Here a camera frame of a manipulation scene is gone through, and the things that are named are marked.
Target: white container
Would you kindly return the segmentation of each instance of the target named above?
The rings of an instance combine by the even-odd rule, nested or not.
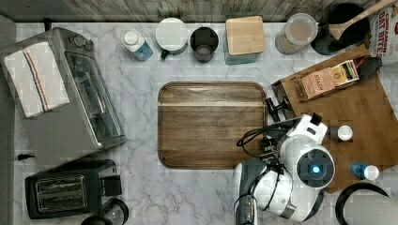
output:
[[[180,54],[187,48],[187,26],[177,18],[164,19],[156,28],[156,41],[163,49],[161,59],[165,59],[168,53]]]
[[[356,176],[360,178],[365,178],[368,180],[376,180],[380,175],[380,171],[376,166],[369,165],[362,162],[353,162],[349,166],[349,170]]]
[[[293,54],[311,43],[317,34],[315,19],[305,13],[290,17],[282,31],[275,38],[275,47],[282,54]]]
[[[339,137],[340,140],[344,142],[350,140],[352,138],[352,135],[353,135],[352,128],[347,125],[341,126],[337,130],[337,136]]]
[[[153,54],[144,37],[135,29],[132,29],[122,37],[122,43],[142,62]]]

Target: marble countertop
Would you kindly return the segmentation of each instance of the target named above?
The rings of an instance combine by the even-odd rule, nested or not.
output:
[[[224,24],[189,23],[190,33],[200,26],[212,27],[219,37]],[[328,59],[307,46],[294,55],[280,54],[274,38],[283,23],[264,23],[266,50],[252,64],[227,66],[223,59],[222,39],[213,59],[197,62],[191,47],[178,55],[161,60],[156,44],[156,23],[53,23],[91,38],[99,69],[108,88],[115,111],[128,141],[104,152],[118,166],[122,177],[123,200],[130,209],[127,224],[233,224],[232,170],[171,170],[158,159],[158,93],[168,82],[257,82],[274,98],[270,85],[294,72]],[[123,46],[120,38],[130,29],[139,30],[154,54],[139,62]],[[17,23],[17,40],[44,31],[42,23]],[[383,67],[380,80],[398,115],[398,77],[394,67]],[[15,121],[15,156],[29,153],[29,141],[21,119]],[[27,214],[23,180],[38,171],[34,158],[15,161],[14,224],[81,224],[87,215],[44,220],[31,220]],[[384,171],[375,181],[393,198],[398,195],[398,167]],[[334,216],[339,192],[327,194],[320,211],[307,224],[337,225]],[[263,213],[262,224],[296,224],[284,218]]]

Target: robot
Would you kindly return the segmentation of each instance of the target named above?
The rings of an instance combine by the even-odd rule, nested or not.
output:
[[[260,211],[303,222],[319,209],[324,188],[335,174],[322,146],[328,127],[314,114],[247,132],[237,142],[253,158],[239,163],[233,175],[235,225],[258,225]],[[262,156],[245,144],[262,134]]]

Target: black cable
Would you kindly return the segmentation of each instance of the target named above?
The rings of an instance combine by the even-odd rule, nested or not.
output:
[[[239,200],[240,200],[241,198],[243,198],[243,197],[245,197],[245,196],[248,196],[248,195],[251,195],[251,194],[242,194],[242,195],[239,196],[239,198],[237,198],[237,200],[236,200],[235,203],[234,203],[234,211],[235,211],[235,206],[237,206],[237,202],[239,202]]]
[[[271,201],[272,201],[272,199],[273,199],[273,196],[275,195],[275,192],[276,192],[276,188],[278,187],[278,183],[279,183],[279,181],[280,181],[280,179],[279,179],[279,176],[280,176],[280,175],[281,175],[281,174],[278,172],[278,176],[276,177],[276,183],[275,183],[274,190],[272,191],[271,198],[269,198],[269,201],[268,201],[266,207],[263,209],[263,211],[266,211],[266,210],[269,208],[269,205],[271,204]]]
[[[267,165],[267,168],[264,172],[261,172],[258,176],[256,176],[254,178],[254,180],[252,180],[252,183],[249,185],[248,188],[248,195],[253,195],[254,191],[253,189],[255,189],[255,187],[257,187],[257,184],[260,182],[261,178],[263,178],[263,176],[265,174],[267,174],[270,171],[270,167]]]
[[[245,147],[245,145],[249,142],[251,142],[253,139],[255,139],[258,135],[260,134],[264,134],[265,132],[268,132],[270,130],[278,130],[278,131],[288,131],[289,129],[282,129],[282,128],[273,128],[273,127],[262,127],[262,128],[256,128],[256,129],[252,129],[249,130],[248,132],[246,132],[243,137],[241,139],[239,139],[237,141],[237,146],[238,147],[242,147],[243,151],[249,155],[252,158],[267,158],[266,156],[269,157],[269,155],[276,153],[275,151],[272,151],[270,153],[267,154],[263,154],[261,156],[255,156],[253,154],[251,154]]]

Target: lid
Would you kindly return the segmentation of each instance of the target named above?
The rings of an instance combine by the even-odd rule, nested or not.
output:
[[[260,16],[227,20],[226,36],[231,55],[260,53],[266,48],[263,19]]]
[[[156,28],[156,40],[164,50],[179,50],[187,43],[187,26],[177,18],[164,19]]]
[[[337,130],[337,136],[339,136],[342,141],[350,140],[352,138],[352,135],[352,128],[349,126],[344,125],[339,127],[339,129]]]
[[[143,46],[145,42],[144,37],[135,29],[127,32],[122,37],[122,43],[130,50],[131,52],[137,51],[141,46]]]
[[[290,17],[286,23],[287,39],[295,45],[306,45],[313,41],[317,34],[315,19],[305,13],[298,13]]]
[[[365,174],[366,179],[376,180],[378,175],[380,174],[380,171],[376,166],[367,166],[363,173]]]

